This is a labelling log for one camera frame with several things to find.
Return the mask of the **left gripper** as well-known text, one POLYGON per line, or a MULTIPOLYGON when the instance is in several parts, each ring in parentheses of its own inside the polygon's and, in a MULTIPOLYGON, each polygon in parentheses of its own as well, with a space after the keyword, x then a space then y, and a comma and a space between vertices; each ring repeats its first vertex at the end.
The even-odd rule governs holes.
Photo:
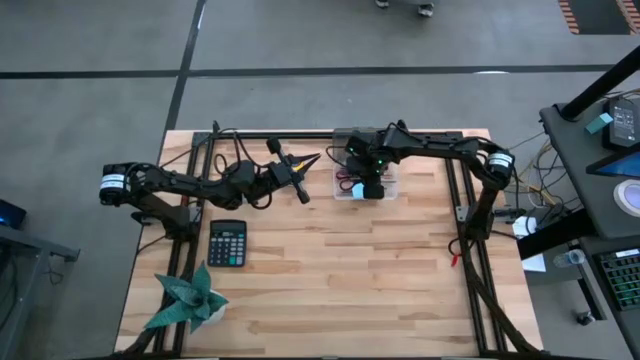
POLYGON ((252 203, 256 204, 263 197, 270 197, 276 190, 286 186, 293 186, 299 201, 307 204, 310 196, 302 184, 304 175, 320 159, 320 154, 293 155, 285 154, 278 138, 269 138, 266 141, 271 154, 275 154, 279 161, 266 165, 266 173, 258 175, 256 193, 252 195, 252 203), (292 169, 293 165, 306 165, 306 172, 300 174, 292 169))

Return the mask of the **red-handled scissors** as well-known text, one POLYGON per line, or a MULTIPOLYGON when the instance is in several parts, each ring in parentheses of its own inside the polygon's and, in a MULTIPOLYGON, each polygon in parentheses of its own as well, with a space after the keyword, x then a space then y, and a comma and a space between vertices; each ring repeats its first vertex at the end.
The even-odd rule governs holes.
POLYGON ((350 192, 355 184, 358 182, 358 178, 349 174, 345 170, 339 170, 335 178, 337 180, 338 188, 341 192, 350 192))

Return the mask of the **clear pencil case grey lid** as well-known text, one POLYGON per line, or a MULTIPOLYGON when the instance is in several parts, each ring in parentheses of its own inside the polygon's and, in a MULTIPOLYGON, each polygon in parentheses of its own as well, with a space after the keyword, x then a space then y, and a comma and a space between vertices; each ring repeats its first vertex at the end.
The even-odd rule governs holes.
POLYGON ((354 200, 352 193, 341 192, 335 178, 339 170, 347 170, 347 159, 357 158, 360 162, 368 164, 373 160, 388 162, 388 169, 382 175, 382 185, 385 195, 380 200, 392 200, 398 196, 399 170, 393 162, 387 161, 375 152, 382 144, 385 131, 372 127, 365 128, 337 128, 332 133, 332 143, 326 148, 330 160, 333 162, 333 189, 334 198, 337 200, 354 200))

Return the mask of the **black desk calculator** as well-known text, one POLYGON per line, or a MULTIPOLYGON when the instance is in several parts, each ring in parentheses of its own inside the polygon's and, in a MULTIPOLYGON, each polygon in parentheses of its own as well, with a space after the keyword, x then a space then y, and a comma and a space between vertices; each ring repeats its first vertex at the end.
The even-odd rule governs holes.
POLYGON ((244 267, 247 247, 247 224, 245 221, 223 219, 210 222, 208 266, 244 267))

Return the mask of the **white small box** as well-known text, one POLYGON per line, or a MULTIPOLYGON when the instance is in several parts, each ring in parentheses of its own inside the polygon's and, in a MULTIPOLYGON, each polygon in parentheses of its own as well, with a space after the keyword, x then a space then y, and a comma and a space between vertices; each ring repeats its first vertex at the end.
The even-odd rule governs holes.
POLYGON ((532 216, 520 216, 512 224, 513 234, 520 239, 536 232, 537 220, 532 216))

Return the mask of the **green artificial plant white pot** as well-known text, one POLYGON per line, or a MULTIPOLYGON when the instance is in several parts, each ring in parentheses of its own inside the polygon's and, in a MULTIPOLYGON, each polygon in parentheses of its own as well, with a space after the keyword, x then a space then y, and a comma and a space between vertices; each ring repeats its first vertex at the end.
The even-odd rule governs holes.
POLYGON ((145 330, 187 321, 190 332, 194 333, 203 324, 218 322, 224 316, 229 300, 212 288, 212 278, 204 261, 190 281, 160 274, 155 277, 173 303, 154 314, 145 324, 145 330))

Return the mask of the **black side desk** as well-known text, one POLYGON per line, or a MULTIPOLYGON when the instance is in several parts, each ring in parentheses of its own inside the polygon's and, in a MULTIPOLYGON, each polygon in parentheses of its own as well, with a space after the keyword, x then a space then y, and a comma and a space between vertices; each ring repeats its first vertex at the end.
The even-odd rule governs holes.
POLYGON ((562 161, 567 175, 582 203, 582 208, 518 241, 520 257, 526 259, 558 245, 577 240, 587 255, 596 282, 622 333, 634 360, 640 360, 640 306, 620 310, 610 289, 600 256, 636 250, 640 259, 640 218, 621 210, 614 202, 614 188, 621 177, 589 174, 587 167, 605 159, 612 152, 601 146, 601 140, 585 130, 602 109, 594 105, 576 122, 565 120, 559 107, 540 110, 546 134, 562 161))

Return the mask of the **clear water bottle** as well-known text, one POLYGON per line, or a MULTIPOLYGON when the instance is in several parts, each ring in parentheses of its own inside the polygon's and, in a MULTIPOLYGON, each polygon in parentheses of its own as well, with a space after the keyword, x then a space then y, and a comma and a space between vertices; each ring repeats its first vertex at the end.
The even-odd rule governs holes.
POLYGON ((568 268, 571 266, 581 265, 585 262, 586 255, 580 249, 571 249, 564 253, 558 254, 553 259, 553 264, 557 268, 568 268))

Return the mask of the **teal small box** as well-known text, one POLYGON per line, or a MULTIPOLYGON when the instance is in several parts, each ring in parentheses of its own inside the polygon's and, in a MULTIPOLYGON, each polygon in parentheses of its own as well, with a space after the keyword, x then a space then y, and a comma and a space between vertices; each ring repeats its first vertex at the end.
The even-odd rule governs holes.
POLYGON ((606 128, 611 122, 613 121, 613 118, 606 112, 599 114, 598 116, 596 116, 594 119, 592 119, 586 126, 585 126, 585 130, 593 135, 596 134, 600 131, 602 131, 604 128, 606 128))

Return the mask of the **black monitor pole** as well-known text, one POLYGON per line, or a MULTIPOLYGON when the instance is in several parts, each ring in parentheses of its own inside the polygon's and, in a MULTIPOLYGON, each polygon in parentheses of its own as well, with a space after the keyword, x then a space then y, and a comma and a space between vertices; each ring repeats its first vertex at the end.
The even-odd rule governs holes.
POLYGON ((640 69, 640 45, 606 71, 582 93, 565 105, 556 104, 560 117, 565 121, 576 122, 576 118, 609 93, 624 80, 640 69))

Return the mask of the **black power adapter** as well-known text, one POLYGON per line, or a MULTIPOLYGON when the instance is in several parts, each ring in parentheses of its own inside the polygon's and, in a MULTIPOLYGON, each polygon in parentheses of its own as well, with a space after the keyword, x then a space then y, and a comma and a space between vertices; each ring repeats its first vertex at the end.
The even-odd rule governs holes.
POLYGON ((616 97, 605 103, 604 110, 612 118, 603 130, 604 148, 624 149, 640 141, 640 108, 633 101, 616 97))

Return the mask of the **RGB backlit keyboard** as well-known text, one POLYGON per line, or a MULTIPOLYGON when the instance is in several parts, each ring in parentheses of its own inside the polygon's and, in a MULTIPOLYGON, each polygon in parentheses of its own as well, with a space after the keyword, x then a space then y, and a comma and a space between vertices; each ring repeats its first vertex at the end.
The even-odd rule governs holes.
POLYGON ((595 260, 617 309, 640 309, 640 248, 597 254, 595 260))

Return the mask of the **black floor mat orange stripe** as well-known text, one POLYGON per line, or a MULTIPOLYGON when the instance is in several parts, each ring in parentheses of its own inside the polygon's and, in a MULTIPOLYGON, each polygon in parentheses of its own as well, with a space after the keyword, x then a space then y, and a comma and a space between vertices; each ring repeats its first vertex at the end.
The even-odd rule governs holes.
POLYGON ((636 7, 634 0, 616 0, 625 18, 633 26, 640 26, 640 10, 636 7))
POLYGON ((607 0, 556 0, 573 35, 614 35, 619 13, 607 0))

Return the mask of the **grey metal cart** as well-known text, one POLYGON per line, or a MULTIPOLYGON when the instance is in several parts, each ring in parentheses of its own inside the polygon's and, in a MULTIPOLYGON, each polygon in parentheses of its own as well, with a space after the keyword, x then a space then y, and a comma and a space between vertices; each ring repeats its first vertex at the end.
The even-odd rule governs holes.
POLYGON ((76 262, 79 248, 0 226, 0 360, 11 360, 34 305, 40 277, 51 256, 76 262))

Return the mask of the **black device blue light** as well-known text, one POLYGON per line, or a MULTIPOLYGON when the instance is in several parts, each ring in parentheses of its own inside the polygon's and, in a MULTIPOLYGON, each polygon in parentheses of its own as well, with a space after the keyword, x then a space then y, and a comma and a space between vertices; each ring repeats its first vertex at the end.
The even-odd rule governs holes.
POLYGON ((20 230, 27 212, 10 202, 0 199, 0 226, 20 230))

